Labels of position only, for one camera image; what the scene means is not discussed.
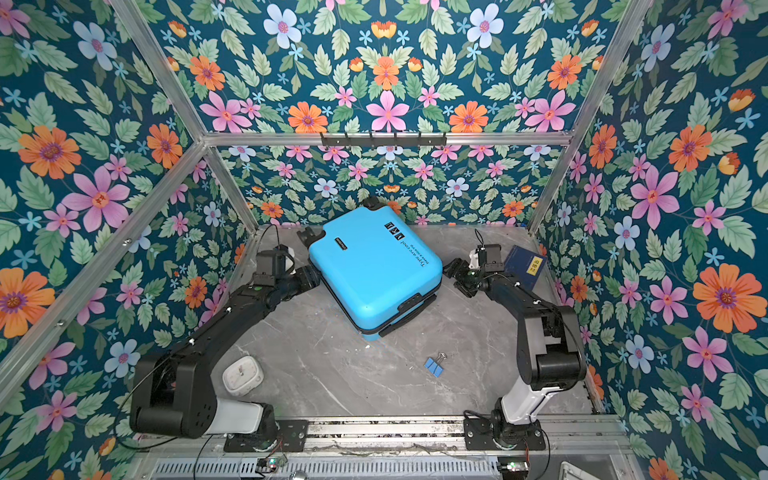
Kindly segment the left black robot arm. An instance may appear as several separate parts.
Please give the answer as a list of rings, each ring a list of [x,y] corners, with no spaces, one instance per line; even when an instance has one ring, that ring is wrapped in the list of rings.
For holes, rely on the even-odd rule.
[[[132,431],[190,439],[259,434],[273,442],[277,426],[269,418],[269,406],[218,397],[212,371],[234,343],[278,305],[320,283],[316,267],[296,267],[286,247],[260,252],[251,280],[234,290],[210,320],[186,341],[136,364]]]

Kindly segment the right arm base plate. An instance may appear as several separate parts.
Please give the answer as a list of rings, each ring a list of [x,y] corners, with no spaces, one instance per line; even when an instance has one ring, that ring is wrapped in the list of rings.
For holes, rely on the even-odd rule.
[[[503,419],[465,415],[465,448],[469,451],[544,451],[548,440],[541,424],[512,425]]]

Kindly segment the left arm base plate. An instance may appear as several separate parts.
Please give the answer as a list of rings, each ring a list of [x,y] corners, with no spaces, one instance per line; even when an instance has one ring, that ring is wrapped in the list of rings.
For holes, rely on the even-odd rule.
[[[308,429],[307,420],[268,420],[255,433],[230,434],[223,450],[226,453],[302,452]]]

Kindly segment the blue suitcase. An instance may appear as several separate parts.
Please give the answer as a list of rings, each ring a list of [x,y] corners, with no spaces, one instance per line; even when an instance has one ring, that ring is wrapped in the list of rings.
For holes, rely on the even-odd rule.
[[[440,257],[392,207],[378,200],[367,198],[319,230],[300,230],[298,238],[367,341],[405,326],[437,298],[443,276]]]

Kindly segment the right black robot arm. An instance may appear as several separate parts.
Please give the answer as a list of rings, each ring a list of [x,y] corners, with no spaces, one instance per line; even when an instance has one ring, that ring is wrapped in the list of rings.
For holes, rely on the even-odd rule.
[[[545,437],[538,414],[551,398],[572,389],[587,373],[575,310],[542,299],[510,273],[473,269],[463,259],[452,260],[443,274],[467,297],[485,293],[517,325],[518,378],[489,417],[465,413],[466,432],[489,436],[503,450],[542,449]]]

